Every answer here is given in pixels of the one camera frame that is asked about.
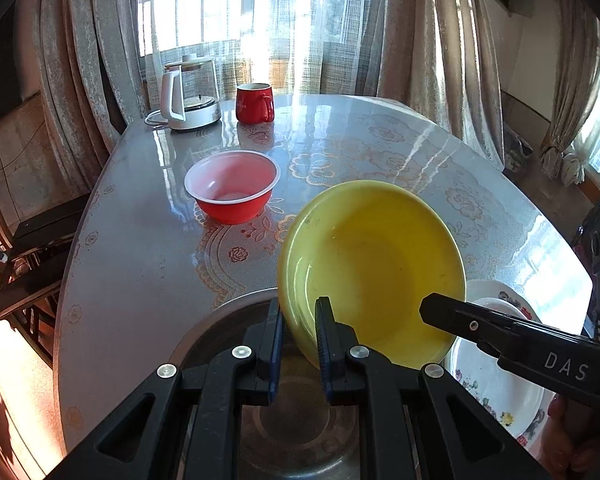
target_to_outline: round table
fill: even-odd
[[[487,160],[396,102],[279,96],[272,124],[237,123],[234,102],[194,132],[126,130],[91,193],[61,289],[54,392],[67,450],[84,438],[199,320],[276,285],[296,213],[339,182],[384,180],[446,222],[467,279],[500,280],[544,323],[579,333],[591,280],[567,242]],[[280,181],[250,222],[222,226],[184,189],[187,170],[222,150],[276,159]]]

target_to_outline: human hand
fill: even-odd
[[[538,462],[554,480],[564,480],[566,471],[573,459],[573,442],[564,431],[562,420],[567,411],[567,401],[556,396],[546,410],[547,420],[540,436]]]
[[[584,472],[596,461],[600,451],[600,437],[587,440],[575,448],[573,441],[564,431],[563,419],[567,400],[556,396],[547,409],[547,420],[540,436],[538,462],[554,480],[565,480],[567,469]]]

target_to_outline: beige curtain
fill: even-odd
[[[381,0],[376,16],[365,25],[375,27],[371,57],[381,49],[377,95],[409,105],[502,170],[500,84],[484,1]]]
[[[76,196],[146,114],[131,16],[130,0],[37,0],[33,9],[46,129]]]
[[[550,178],[560,175],[563,153],[589,117],[600,90],[600,22],[583,0],[558,3],[562,31],[554,114],[550,143],[542,152],[542,170]]]

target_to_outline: red mug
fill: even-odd
[[[273,122],[273,90],[267,83],[238,85],[235,116],[244,124]]]

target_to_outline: wooden chair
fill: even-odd
[[[0,319],[7,319],[51,366],[58,294],[70,243],[89,195],[65,202],[18,225],[13,236],[0,212]],[[22,267],[29,269],[20,272]]]

